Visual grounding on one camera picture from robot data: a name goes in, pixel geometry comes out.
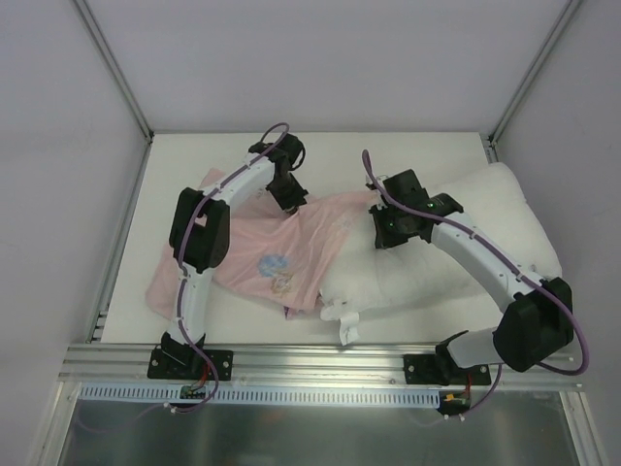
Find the pink Journey pillow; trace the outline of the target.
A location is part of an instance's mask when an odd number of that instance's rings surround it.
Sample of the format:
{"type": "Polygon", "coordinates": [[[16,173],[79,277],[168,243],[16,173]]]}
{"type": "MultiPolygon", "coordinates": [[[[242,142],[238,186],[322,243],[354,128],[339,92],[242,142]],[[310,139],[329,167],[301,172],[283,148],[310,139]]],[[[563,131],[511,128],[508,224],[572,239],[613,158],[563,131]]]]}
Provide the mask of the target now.
{"type": "Polygon", "coordinates": [[[369,190],[309,196],[289,216],[266,189],[256,191],[232,214],[229,250],[214,281],[292,314],[314,311],[324,277],[373,198],[369,190]]]}

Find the white pillow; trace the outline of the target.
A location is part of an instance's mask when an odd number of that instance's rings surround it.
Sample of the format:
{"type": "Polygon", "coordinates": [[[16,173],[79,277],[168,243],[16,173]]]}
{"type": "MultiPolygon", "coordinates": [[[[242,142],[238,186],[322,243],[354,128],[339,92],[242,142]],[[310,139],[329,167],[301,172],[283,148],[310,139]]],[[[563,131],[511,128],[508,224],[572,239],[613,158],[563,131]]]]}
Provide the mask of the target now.
{"type": "MultiPolygon", "coordinates": [[[[524,268],[547,278],[561,276],[557,253],[505,164],[490,164],[430,191],[453,197],[474,225],[524,268]]],[[[421,308],[481,290],[447,253],[421,239],[389,250],[376,249],[369,213],[344,227],[346,240],[319,288],[324,320],[402,305],[421,308]]]]}

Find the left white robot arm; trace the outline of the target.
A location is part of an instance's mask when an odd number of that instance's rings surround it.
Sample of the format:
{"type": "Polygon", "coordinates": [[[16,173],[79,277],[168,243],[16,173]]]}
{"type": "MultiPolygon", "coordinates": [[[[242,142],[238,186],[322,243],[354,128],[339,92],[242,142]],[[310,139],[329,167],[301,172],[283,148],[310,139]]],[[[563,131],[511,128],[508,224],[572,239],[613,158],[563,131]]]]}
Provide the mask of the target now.
{"type": "Polygon", "coordinates": [[[215,269],[227,255],[231,216],[243,202],[266,189],[281,211],[294,214],[308,192],[292,172],[303,163],[304,144],[282,133],[275,142],[260,140],[248,149],[244,164],[203,190],[184,189],[179,196],[169,246],[179,266],[174,316],[151,353],[147,376],[155,380],[230,378],[203,353],[205,307],[215,269]]]}

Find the purple Elsa pillowcase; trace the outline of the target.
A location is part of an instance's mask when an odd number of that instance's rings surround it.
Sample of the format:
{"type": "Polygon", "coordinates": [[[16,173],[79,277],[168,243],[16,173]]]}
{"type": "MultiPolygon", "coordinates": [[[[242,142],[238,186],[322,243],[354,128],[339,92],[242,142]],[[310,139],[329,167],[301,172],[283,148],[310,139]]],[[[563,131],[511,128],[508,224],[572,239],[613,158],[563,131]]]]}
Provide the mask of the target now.
{"type": "Polygon", "coordinates": [[[283,315],[285,319],[290,320],[304,316],[305,312],[297,309],[292,309],[290,307],[284,307],[283,315]]]}

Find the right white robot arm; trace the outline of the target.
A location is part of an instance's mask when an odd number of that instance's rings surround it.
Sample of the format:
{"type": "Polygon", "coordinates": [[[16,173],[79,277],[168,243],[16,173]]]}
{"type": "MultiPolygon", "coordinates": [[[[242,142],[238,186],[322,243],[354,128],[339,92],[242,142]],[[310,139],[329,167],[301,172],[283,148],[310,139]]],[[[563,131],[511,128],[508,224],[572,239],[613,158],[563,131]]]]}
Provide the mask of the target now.
{"type": "Polygon", "coordinates": [[[480,232],[463,206],[446,193],[428,194],[411,170],[384,180],[367,176],[377,194],[370,209],[380,250],[418,238],[454,259],[495,302],[502,318],[492,328],[465,330],[435,347],[430,379],[458,383],[479,365],[523,373],[574,338],[572,290],[517,264],[480,232]]]}

